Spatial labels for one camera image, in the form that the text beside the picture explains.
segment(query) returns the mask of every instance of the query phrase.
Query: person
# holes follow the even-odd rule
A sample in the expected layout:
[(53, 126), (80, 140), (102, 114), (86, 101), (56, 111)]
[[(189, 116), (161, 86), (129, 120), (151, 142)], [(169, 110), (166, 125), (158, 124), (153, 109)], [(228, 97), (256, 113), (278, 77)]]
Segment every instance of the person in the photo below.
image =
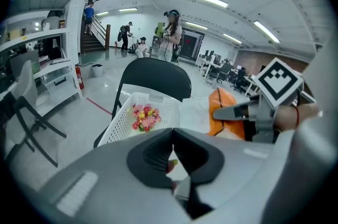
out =
[(138, 58), (149, 58), (149, 48), (148, 45), (146, 44), (146, 38), (142, 37), (141, 39), (141, 43), (138, 44), (137, 49), (135, 51), (136, 55)]
[(86, 20), (84, 21), (84, 24), (86, 25), (84, 29), (84, 33), (87, 33), (87, 29), (89, 29), (89, 34), (92, 35), (91, 33), (91, 23), (93, 22), (93, 17), (94, 17), (94, 2), (89, 3), (89, 7), (84, 9), (84, 13), (86, 15)]
[(168, 31), (168, 35), (163, 35), (163, 42), (159, 46), (158, 59), (171, 62), (174, 45), (178, 45), (181, 40), (182, 27), (179, 25), (180, 13), (177, 10), (171, 10), (168, 14), (168, 26), (164, 31)]
[(132, 25), (133, 23), (129, 21), (127, 25), (123, 25), (121, 27), (122, 40), (123, 40), (123, 45), (121, 47), (121, 50), (124, 50), (124, 51), (128, 50), (128, 37), (133, 36), (133, 34), (130, 33), (130, 26)]

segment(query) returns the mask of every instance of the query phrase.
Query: staircase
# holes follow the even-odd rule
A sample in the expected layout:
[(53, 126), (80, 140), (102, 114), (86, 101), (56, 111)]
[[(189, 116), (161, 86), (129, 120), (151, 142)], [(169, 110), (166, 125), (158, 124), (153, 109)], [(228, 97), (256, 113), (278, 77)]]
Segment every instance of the staircase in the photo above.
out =
[(95, 52), (95, 51), (106, 51), (104, 46), (97, 40), (95, 35), (84, 34), (83, 35), (83, 52)]

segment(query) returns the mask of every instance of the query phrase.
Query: white floor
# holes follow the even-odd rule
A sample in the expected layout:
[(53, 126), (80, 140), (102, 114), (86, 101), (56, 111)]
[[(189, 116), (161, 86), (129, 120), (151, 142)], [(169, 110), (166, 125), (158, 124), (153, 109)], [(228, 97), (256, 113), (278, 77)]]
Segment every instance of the white floor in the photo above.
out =
[[(39, 190), (50, 177), (92, 150), (95, 139), (108, 126), (111, 116), (87, 98), (111, 112), (123, 71), (134, 59), (135, 55), (117, 49), (81, 56), (80, 63), (86, 64), (81, 67), (84, 82), (83, 99), (74, 96), (47, 115), (49, 122), (67, 134), (67, 138), (63, 139), (50, 129), (41, 129), (34, 134), (41, 146), (58, 162), (59, 167), (55, 168), (38, 150), (32, 153), (24, 145), (10, 162), (13, 175), (33, 189)], [(91, 61), (103, 65), (105, 70), (103, 77), (92, 76)], [(191, 79), (192, 97), (207, 97), (213, 92), (211, 84), (205, 82), (194, 65), (180, 62), (180, 67)], [(237, 102), (247, 101), (244, 94), (233, 91), (229, 83), (225, 82), (219, 86), (231, 92)], [(154, 93), (146, 88), (126, 85), (122, 89), (121, 103), (123, 104), (135, 91)]]

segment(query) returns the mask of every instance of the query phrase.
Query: red fire extinguisher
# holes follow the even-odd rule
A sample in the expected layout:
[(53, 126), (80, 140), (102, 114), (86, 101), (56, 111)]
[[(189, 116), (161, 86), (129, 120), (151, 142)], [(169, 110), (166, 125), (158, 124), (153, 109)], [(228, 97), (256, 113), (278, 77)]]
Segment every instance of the red fire extinguisher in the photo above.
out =
[(79, 82), (79, 85), (80, 85), (80, 89), (83, 90), (85, 88), (85, 85), (83, 84), (80, 67), (75, 66), (75, 71), (76, 71), (76, 76), (78, 78), (78, 82)]

